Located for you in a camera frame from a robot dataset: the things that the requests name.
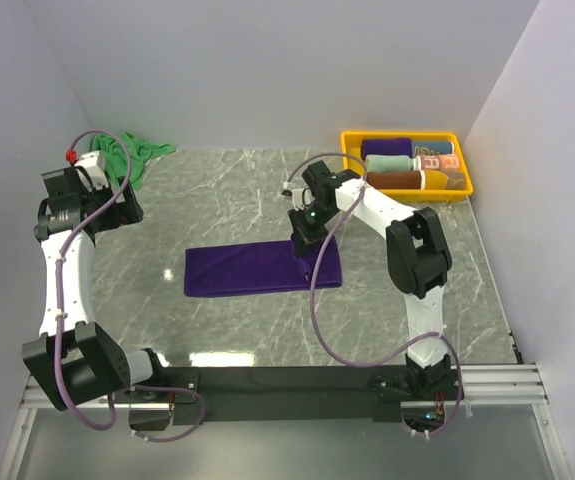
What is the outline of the green towel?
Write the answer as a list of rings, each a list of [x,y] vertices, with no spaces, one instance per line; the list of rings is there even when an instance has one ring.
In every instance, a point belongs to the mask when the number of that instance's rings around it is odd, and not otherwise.
[[[156,144],[136,137],[128,132],[120,135],[122,144],[126,147],[131,159],[130,184],[134,190],[142,187],[146,172],[146,164],[154,158],[162,157],[176,151],[170,144]],[[128,161],[120,143],[108,134],[97,134],[92,143],[93,151],[101,151],[105,157],[105,172],[111,181],[119,185],[126,176]]]

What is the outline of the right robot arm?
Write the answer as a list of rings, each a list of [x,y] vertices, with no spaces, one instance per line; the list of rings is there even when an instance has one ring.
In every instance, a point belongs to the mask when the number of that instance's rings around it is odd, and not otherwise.
[[[409,332],[399,350],[406,368],[400,391],[408,398],[434,398],[457,359],[444,337],[443,296],[452,259],[439,216],[388,197],[369,184],[366,172],[333,172],[323,159],[315,155],[297,167],[304,187],[290,179],[282,186],[292,202],[295,254],[324,252],[336,233],[326,227],[332,218],[344,223],[354,217],[384,239],[388,274],[404,296]]]

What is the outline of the rolled mint towel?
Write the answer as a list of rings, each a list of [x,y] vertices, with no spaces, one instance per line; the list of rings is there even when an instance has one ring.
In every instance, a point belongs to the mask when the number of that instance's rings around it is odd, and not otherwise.
[[[399,173],[414,170],[413,158],[407,155],[370,154],[365,162],[370,173]]]

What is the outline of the rolled brown towel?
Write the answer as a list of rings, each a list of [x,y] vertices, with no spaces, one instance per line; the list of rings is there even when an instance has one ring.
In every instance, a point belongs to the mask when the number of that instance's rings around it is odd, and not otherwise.
[[[379,190],[421,190],[423,174],[420,171],[370,172],[367,182]]]

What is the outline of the purple towel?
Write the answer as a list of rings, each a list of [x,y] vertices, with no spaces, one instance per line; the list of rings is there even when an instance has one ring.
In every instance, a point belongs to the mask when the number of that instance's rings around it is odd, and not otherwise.
[[[298,257],[291,240],[190,248],[184,294],[219,298],[307,291],[320,248]]]
[[[361,157],[368,155],[408,156],[413,155],[413,141],[407,137],[367,138],[361,143]]]

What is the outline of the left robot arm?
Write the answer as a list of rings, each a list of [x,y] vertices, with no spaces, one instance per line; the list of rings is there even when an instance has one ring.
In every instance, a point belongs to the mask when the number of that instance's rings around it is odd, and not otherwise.
[[[132,188],[118,201],[103,168],[84,161],[42,176],[47,196],[39,205],[34,235],[46,265],[44,316],[22,358],[52,405],[63,411],[59,386],[80,405],[132,386],[147,402],[161,399],[168,377],[149,348],[132,353],[96,322],[92,263],[98,233],[138,223],[143,210]]]

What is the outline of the black base beam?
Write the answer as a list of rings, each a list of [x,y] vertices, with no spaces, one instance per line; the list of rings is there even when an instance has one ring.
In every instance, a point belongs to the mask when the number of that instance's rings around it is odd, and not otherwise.
[[[403,405],[434,405],[463,397],[453,369],[386,365],[163,367],[117,394],[119,405],[161,405],[171,425],[212,422],[371,419],[399,422]]]

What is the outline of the rolled purple towel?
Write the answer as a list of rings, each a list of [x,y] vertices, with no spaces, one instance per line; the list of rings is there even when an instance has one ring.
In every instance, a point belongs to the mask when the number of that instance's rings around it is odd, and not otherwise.
[[[361,157],[368,155],[408,156],[413,155],[413,141],[407,137],[367,138],[361,143]]]

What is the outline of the rolled pink printed towel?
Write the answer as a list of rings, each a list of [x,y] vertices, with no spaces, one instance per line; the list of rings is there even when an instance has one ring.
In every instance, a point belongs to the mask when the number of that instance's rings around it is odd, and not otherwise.
[[[461,159],[457,154],[417,155],[413,158],[416,170],[459,171]]]

